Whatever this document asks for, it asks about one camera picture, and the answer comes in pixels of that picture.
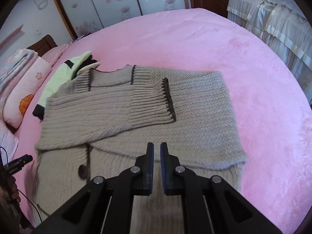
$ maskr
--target beige knitted sweater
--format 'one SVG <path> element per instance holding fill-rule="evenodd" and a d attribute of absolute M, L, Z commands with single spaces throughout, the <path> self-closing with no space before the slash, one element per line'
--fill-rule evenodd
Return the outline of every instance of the beige knitted sweater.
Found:
<path fill-rule="evenodd" d="M 132 233 L 183 233 L 179 197 L 162 192 L 161 142 L 182 165 L 202 176 L 218 174 L 239 189 L 247 156 L 221 73 L 126 66 L 90 70 L 48 100 L 36 145 L 35 202 L 53 213 L 91 178 L 134 165 L 147 142 L 155 144 L 153 194 L 135 198 Z M 80 165 L 87 167 L 85 180 Z"/>

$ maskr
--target sweater sleeve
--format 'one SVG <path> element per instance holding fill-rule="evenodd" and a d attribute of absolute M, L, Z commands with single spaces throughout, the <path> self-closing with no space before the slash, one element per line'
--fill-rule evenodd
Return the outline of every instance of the sweater sleeve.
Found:
<path fill-rule="evenodd" d="M 168 80 L 149 85 L 104 87 L 49 98 L 41 150 L 69 148 L 126 130 L 176 120 Z"/>

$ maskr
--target flower embroidery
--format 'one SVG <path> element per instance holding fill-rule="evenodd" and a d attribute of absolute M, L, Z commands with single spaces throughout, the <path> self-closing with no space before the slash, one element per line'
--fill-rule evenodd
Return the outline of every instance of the flower embroidery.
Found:
<path fill-rule="evenodd" d="M 36 78 L 37 78 L 38 80 L 40 80 L 40 79 L 42 78 L 42 74 L 41 74 L 41 73 L 37 73 Z"/>

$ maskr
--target wardrobe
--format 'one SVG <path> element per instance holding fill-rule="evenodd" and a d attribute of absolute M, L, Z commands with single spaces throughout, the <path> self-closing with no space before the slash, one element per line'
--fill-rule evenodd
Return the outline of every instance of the wardrobe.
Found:
<path fill-rule="evenodd" d="M 78 37 L 160 11 L 185 9 L 185 0 L 60 0 Z"/>

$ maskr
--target human hand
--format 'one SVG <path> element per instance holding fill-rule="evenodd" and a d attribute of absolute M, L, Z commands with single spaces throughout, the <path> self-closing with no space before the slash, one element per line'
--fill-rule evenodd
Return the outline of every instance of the human hand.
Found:
<path fill-rule="evenodd" d="M 21 202 L 21 198 L 19 197 L 19 193 L 18 193 L 18 186 L 15 183 L 16 179 L 14 177 L 12 177 L 11 183 L 13 183 L 11 185 L 11 190 L 12 190 L 12 199 L 16 199 L 18 203 Z M 9 194 L 6 190 L 4 190 L 4 188 L 0 187 L 0 197 L 2 198 L 9 198 Z"/>

